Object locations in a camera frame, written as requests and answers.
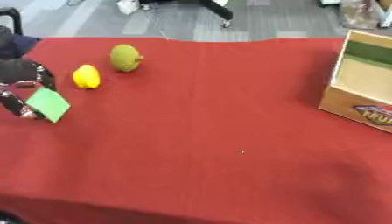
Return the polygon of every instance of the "red tablecloth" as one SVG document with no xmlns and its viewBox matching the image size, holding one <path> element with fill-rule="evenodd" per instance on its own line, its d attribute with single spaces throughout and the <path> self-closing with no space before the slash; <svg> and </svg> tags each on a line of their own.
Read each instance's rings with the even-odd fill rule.
<svg viewBox="0 0 392 224">
<path fill-rule="evenodd" d="M 145 56 L 114 72 L 110 49 Z M 391 223 L 392 136 L 317 108 L 333 39 L 50 38 L 28 56 L 72 104 L 0 111 L 0 209 L 32 223 Z M 101 71 L 96 90 L 72 71 Z"/>
</svg>

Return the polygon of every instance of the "printed label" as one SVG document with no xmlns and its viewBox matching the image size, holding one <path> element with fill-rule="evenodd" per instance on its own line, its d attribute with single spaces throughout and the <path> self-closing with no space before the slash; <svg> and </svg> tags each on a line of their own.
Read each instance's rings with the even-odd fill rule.
<svg viewBox="0 0 392 224">
<path fill-rule="evenodd" d="M 373 105 L 356 105 L 353 107 L 372 124 L 392 126 L 392 110 Z"/>
</svg>

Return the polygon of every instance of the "green fruit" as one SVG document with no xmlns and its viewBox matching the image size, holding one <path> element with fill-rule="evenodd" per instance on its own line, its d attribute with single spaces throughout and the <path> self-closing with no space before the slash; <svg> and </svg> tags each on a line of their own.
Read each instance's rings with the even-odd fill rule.
<svg viewBox="0 0 392 224">
<path fill-rule="evenodd" d="M 143 57 L 131 45 L 118 45 L 110 52 L 110 62 L 113 67 L 121 72 L 131 72 L 140 65 Z"/>
</svg>

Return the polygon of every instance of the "open box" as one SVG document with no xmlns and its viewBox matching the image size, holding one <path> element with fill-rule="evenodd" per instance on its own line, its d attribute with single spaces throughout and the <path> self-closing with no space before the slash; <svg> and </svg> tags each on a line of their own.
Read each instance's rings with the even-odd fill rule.
<svg viewBox="0 0 392 224">
<path fill-rule="evenodd" d="M 392 38 L 350 31 L 319 108 L 392 132 Z"/>
</svg>

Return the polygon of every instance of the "green sponge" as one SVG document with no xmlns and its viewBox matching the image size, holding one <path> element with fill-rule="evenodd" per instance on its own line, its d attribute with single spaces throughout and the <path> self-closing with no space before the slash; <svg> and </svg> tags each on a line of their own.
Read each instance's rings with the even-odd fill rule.
<svg viewBox="0 0 392 224">
<path fill-rule="evenodd" d="M 40 87 L 35 91 L 26 104 L 41 112 L 53 123 L 56 123 L 70 107 L 59 93 L 45 87 Z"/>
<path fill-rule="evenodd" d="M 118 45 L 110 52 L 110 62 L 113 67 L 121 72 L 131 72 L 140 65 L 143 56 L 131 45 Z"/>
</svg>

